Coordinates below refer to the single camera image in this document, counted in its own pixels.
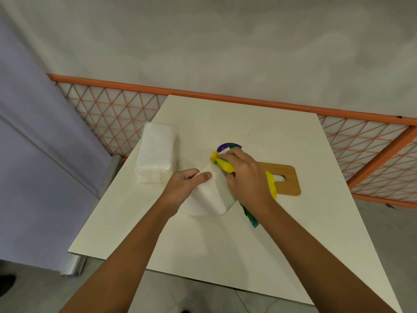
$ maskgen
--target hand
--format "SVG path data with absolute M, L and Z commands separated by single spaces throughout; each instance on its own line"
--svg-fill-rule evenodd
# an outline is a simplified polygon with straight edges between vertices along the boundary
M 158 199 L 158 203 L 167 207 L 170 212 L 170 217 L 174 216 L 179 207 L 186 198 L 191 194 L 191 191 L 199 184 L 205 183 L 211 178 L 210 172 L 202 172 L 197 168 L 183 171 L 176 171 L 172 174 L 164 191 Z
M 260 209 L 275 202 L 269 191 L 265 171 L 250 155 L 235 147 L 217 157 L 226 159 L 235 168 L 234 173 L 227 174 L 227 186 L 253 216 L 257 217 Z

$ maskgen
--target shoe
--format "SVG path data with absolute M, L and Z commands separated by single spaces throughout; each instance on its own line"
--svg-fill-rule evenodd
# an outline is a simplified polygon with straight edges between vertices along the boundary
M 15 275 L 0 275 L 0 297 L 13 287 L 15 281 Z

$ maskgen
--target yellow cloth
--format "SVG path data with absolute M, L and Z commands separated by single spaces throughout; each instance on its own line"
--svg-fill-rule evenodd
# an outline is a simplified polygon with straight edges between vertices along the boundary
M 211 154 L 210 161 L 212 163 L 218 164 L 220 168 L 222 168 L 227 173 L 235 172 L 234 167 L 232 166 L 231 163 L 229 163 L 225 159 L 217 158 L 217 155 L 219 155 L 219 152 L 213 152 Z M 269 171 L 265 171 L 265 174 L 266 174 L 266 179 L 268 180 L 269 191 L 271 192 L 274 200 L 276 200 L 276 187 L 275 187 L 274 176 Z

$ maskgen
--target diagonal orange bar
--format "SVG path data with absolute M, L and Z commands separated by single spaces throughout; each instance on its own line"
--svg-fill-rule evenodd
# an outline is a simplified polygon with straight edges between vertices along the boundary
M 352 193 L 352 197 L 354 197 L 355 199 L 359 199 L 359 200 L 390 204 L 390 205 L 399 205 L 399 206 L 404 206 L 404 207 L 411 207 L 412 209 L 417 209 L 417 204 L 415 203 L 394 201 L 394 200 L 388 200 L 388 199 L 383 199 L 383 198 L 376 198 L 374 196 L 367 196 L 367 195 L 360 195 L 360 194 L 353 194 L 353 193 Z
M 257 106 L 264 106 L 267 108 L 280 108 L 284 110 L 309 112 L 309 113 L 316 113 L 320 115 L 336 116 L 336 117 L 341 117 L 341 118 L 354 118 L 357 120 L 370 120 L 370 121 L 375 121 L 375 122 L 417 126 L 417 118 L 407 118 L 407 117 L 402 117 L 402 116 L 336 110 L 332 108 L 320 108 L 320 107 L 309 106 L 309 105 L 299 105 L 299 104 L 289 104 L 289 103 L 283 103 L 283 102 L 272 102 L 272 101 L 255 100 L 255 99 L 247 99 L 247 98 L 237 98 L 237 97 L 232 97 L 232 96 L 227 96 L 227 95 L 218 95 L 218 94 L 211 94 L 211 93 L 200 93 L 200 92 L 193 92 L 193 91 L 149 87 L 146 85 L 133 85 L 133 84 L 128 84 L 128 83 L 68 77 L 68 76 L 62 76 L 62 75 L 48 74 L 48 77 L 52 81 L 57 81 L 57 82 L 75 83 L 75 84 L 81 84 L 81 85 L 92 85 L 96 87 L 105 87 L 105 88 L 119 89 L 119 90 L 140 91 L 140 92 L 152 93 L 152 94 L 163 94 L 163 95 L 172 94 L 172 95 L 185 96 L 189 98 L 198 98 L 198 99 L 224 101 L 224 102 L 239 103 L 239 104 L 257 105 Z
M 396 153 L 403 149 L 408 143 L 417 137 L 417 126 L 410 126 L 402 132 L 393 142 L 367 163 L 361 170 L 347 181 L 349 189 L 355 188 L 375 170 L 391 159 Z

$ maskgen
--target floor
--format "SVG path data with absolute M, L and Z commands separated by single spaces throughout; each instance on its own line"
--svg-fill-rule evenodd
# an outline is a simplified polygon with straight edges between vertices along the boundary
M 417 210 L 356 201 L 382 265 L 404 313 L 417 307 Z M 15 273 L 15 286 L 0 298 L 0 313 L 57 312 L 100 266 L 89 258 L 80 277 L 63 278 L 56 272 L 0 263 L 0 273 Z M 129 310 L 180 313 L 317 312 L 311 305 L 210 285 L 146 271 Z

